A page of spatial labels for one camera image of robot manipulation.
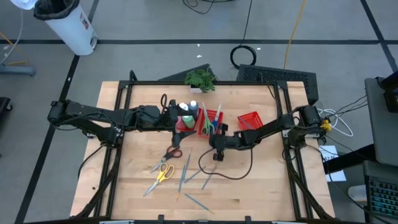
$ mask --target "trash can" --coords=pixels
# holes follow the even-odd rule
[[[93,53],[98,36],[79,0],[38,0],[34,17],[46,22],[76,55]]]

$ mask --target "red basket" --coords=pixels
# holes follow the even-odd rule
[[[199,118],[200,118],[200,113],[201,113],[201,109],[198,108],[198,119],[195,120],[195,125],[194,125],[193,128],[187,128],[187,127],[185,127],[185,128],[178,128],[178,127],[177,127],[177,129],[178,129],[179,131],[193,131],[193,130],[195,130],[195,127],[197,126],[198,121],[199,121]]]
[[[249,128],[247,124],[245,124],[240,118],[243,119],[244,122],[246,122],[252,128]],[[239,127],[241,127],[242,130],[257,129],[263,126],[261,118],[257,111],[239,116],[238,123]]]
[[[207,117],[209,117],[210,122],[214,121],[214,119],[216,118],[216,114],[217,114],[217,111],[215,111],[215,110],[207,110]],[[218,125],[220,125],[221,122],[223,122],[223,115],[224,115],[224,113],[220,111],[220,116],[218,117]],[[204,135],[201,133],[201,129],[203,128],[203,125],[205,124],[205,114],[204,114],[203,110],[200,110],[199,117],[198,117],[198,123],[199,123],[199,126],[198,126],[197,131],[198,131],[199,137],[210,138],[210,136],[207,136],[207,135]],[[218,134],[221,133],[219,128],[217,128],[217,133]]]

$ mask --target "green plant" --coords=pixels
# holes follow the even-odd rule
[[[202,92],[206,93],[208,90],[215,91],[213,80],[215,80],[215,77],[208,71],[203,69],[192,70],[187,73],[185,84],[197,86]]]

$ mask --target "red object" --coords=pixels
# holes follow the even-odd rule
[[[240,118],[243,119],[244,122],[246,122],[252,128],[249,128],[247,124],[245,124]],[[261,118],[257,111],[239,116],[238,123],[239,127],[241,127],[242,130],[257,129],[263,126]]]
[[[195,130],[195,128],[196,128],[196,126],[197,126],[197,124],[199,122],[200,113],[201,113],[201,109],[198,108],[198,119],[195,120],[195,125],[194,125],[193,128],[187,128],[187,126],[185,125],[185,123],[182,121],[182,118],[181,118],[181,122],[182,122],[183,126],[180,125],[180,124],[176,125],[177,130],[179,130],[179,131],[193,131],[193,130]]]
[[[207,135],[204,135],[201,133],[201,129],[203,128],[203,125],[205,124],[205,114],[202,109],[199,108],[199,110],[200,110],[199,117],[198,117],[199,126],[197,129],[198,135],[199,135],[199,137],[210,138],[210,136],[207,136]],[[217,114],[217,111],[215,111],[215,110],[207,110],[207,117],[209,117],[210,122],[214,121],[214,119],[216,118],[216,114]],[[224,115],[224,113],[220,111],[220,115],[218,116],[218,126],[220,126],[220,124],[223,122],[223,115]],[[221,130],[218,128],[217,128],[217,133],[218,134],[221,133]]]

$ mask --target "white bottle cap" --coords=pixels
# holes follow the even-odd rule
[[[198,103],[195,100],[192,100],[190,104],[192,107],[196,107]]]
[[[181,109],[188,111],[188,105],[186,103],[180,103],[179,106]]]

